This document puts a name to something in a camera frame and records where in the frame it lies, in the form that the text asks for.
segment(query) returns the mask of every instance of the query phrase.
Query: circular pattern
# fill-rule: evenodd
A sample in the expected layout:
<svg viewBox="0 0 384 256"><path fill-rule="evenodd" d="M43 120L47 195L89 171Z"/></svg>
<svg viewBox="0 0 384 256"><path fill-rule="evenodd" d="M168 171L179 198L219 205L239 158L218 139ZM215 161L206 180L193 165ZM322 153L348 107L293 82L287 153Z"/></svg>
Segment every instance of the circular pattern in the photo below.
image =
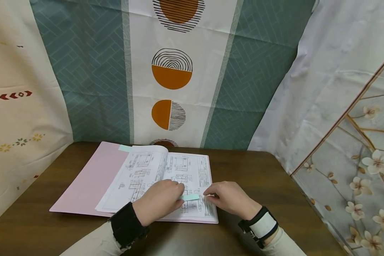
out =
<svg viewBox="0 0 384 256"><path fill-rule="evenodd" d="M178 146L178 144L173 140L168 139L157 139L153 140L149 145L159 145L159 146Z"/></svg>
<svg viewBox="0 0 384 256"><path fill-rule="evenodd" d="M185 110L172 100L160 100L152 107L152 119L165 130L177 130L186 121Z"/></svg>
<svg viewBox="0 0 384 256"><path fill-rule="evenodd" d="M205 3L203 0L152 0L160 23L169 30L186 33L200 21Z"/></svg>
<svg viewBox="0 0 384 256"><path fill-rule="evenodd" d="M160 49L152 58L152 74L162 87L180 89L192 77L192 60L178 49Z"/></svg>

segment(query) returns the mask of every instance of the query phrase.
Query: wooden table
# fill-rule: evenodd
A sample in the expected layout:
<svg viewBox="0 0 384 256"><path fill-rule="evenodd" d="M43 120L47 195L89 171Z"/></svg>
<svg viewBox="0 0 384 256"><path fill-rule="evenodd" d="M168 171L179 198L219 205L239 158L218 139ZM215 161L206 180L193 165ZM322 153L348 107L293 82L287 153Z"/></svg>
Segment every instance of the wooden table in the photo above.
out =
<svg viewBox="0 0 384 256"><path fill-rule="evenodd" d="M90 159L99 143L70 145L0 217L0 255L56 256L106 218L51 213ZM269 153L169 148L173 152L207 154L213 181L236 181L250 197L267 206L281 227L308 256L345 255L306 202L297 185ZM259 255L239 219L218 209L219 224L153 223L148 237L125 255L189 256Z"/></svg>

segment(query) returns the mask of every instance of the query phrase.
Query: mint green sticky note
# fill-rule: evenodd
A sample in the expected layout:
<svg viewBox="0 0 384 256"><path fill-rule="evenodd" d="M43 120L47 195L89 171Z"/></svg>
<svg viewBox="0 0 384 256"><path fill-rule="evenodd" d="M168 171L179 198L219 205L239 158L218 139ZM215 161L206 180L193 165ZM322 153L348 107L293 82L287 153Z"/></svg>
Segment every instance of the mint green sticky note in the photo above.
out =
<svg viewBox="0 0 384 256"><path fill-rule="evenodd" d="M125 145L120 145L118 150L125 151L125 152L130 152L132 149L131 146L125 146Z"/></svg>
<svg viewBox="0 0 384 256"><path fill-rule="evenodd" d="M184 201L193 201L193 200L199 200L200 197L198 194L188 194L186 196L181 196L179 199L182 199Z"/></svg>

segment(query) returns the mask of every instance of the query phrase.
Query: black wrist strap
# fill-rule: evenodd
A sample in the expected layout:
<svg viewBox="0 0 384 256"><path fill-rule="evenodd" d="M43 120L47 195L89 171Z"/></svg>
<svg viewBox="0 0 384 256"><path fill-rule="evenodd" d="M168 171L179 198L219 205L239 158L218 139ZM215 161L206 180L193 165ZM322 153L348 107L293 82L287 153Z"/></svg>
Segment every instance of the black wrist strap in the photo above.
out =
<svg viewBox="0 0 384 256"><path fill-rule="evenodd" d="M252 226L255 223L257 223L258 221L260 221L266 213L270 214L270 216L276 221L276 224L266 235L264 235L263 237L257 237L254 234L254 232L251 230L250 226ZM275 219L275 217L270 213L270 211L266 207L262 207L260 209L260 211L251 220L245 220L245 219L241 220L238 223L238 226L243 230L244 233L250 233L260 248L265 247L265 245L264 245L265 240L267 238L269 238L271 235L273 235L276 232L276 230L279 228L279 224L278 224L277 220Z"/></svg>
<svg viewBox="0 0 384 256"><path fill-rule="evenodd" d="M141 225L131 202L117 211L108 221L111 222L114 237L121 245L121 249L129 249L135 240L146 237L149 232L148 227Z"/></svg>

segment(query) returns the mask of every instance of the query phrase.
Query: open booklet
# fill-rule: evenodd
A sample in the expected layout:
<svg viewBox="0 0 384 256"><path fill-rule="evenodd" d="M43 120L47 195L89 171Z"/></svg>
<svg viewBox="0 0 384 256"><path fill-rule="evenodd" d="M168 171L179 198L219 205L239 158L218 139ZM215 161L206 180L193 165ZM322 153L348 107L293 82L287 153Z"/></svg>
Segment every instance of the open booklet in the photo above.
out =
<svg viewBox="0 0 384 256"><path fill-rule="evenodd" d="M129 156L95 208L116 213L128 202L139 199L157 181L171 179L185 185L184 196L198 194L161 221L218 223L216 206L202 193L212 183L209 157L169 153L163 146L132 146Z"/></svg>

